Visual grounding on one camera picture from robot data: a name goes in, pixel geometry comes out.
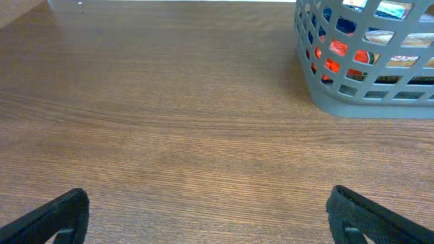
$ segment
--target basket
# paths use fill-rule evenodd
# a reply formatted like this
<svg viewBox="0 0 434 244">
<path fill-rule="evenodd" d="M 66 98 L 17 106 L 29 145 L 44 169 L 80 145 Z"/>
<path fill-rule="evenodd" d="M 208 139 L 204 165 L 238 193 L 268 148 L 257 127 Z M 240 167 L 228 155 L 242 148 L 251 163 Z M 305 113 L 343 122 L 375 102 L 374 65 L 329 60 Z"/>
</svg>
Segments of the basket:
<svg viewBox="0 0 434 244">
<path fill-rule="evenodd" d="M 391 1 L 297 0 L 297 54 L 318 107 L 339 117 L 434 119 L 434 0 L 393 2 L 398 13 L 384 8 Z"/>
</svg>

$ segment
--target brown tabletop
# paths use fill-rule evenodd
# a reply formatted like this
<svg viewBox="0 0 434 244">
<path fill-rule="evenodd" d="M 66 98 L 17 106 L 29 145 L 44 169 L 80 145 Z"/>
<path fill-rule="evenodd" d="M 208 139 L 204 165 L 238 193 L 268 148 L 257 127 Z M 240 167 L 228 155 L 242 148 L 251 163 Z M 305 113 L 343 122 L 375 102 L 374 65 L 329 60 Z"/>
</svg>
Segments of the brown tabletop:
<svg viewBox="0 0 434 244">
<path fill-rule="evenodd" d="M 47 3 L 0 30 L 0 226 L 75 188 L 86 243 L 332 243 L 345 185 L 434 229 L 434 121 L 333 117 L 293 3 Z"/>
</svg>

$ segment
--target wooden table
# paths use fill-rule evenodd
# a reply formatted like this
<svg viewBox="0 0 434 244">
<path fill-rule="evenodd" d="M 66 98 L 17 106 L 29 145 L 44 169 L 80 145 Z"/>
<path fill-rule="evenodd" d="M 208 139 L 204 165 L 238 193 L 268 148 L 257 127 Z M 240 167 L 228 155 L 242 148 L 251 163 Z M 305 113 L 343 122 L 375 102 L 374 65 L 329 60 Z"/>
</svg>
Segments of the wooden table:
<svg viewBox="0 0 434 244">
<path fill-rule="evenodd" d="M 332 243 L 345 185 L 434 229 L 434 121 L 312 102 L 292 3 L 48 4 L 0 30 L 0 226 L 75 188 L 87 243 Z"/>
</svg>

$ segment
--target printed label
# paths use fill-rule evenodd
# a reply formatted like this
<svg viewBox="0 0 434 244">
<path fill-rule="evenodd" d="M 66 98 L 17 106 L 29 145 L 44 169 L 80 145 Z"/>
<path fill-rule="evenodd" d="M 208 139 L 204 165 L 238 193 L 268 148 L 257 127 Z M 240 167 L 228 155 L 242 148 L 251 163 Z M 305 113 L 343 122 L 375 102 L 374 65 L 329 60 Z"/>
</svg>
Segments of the printed label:
<svg viewBox="0 0 434 244">
<path fill-rule="evenodd" d="M 393 56 L 392 61 L 416 61 L 417 56 Z"/>
</svg>

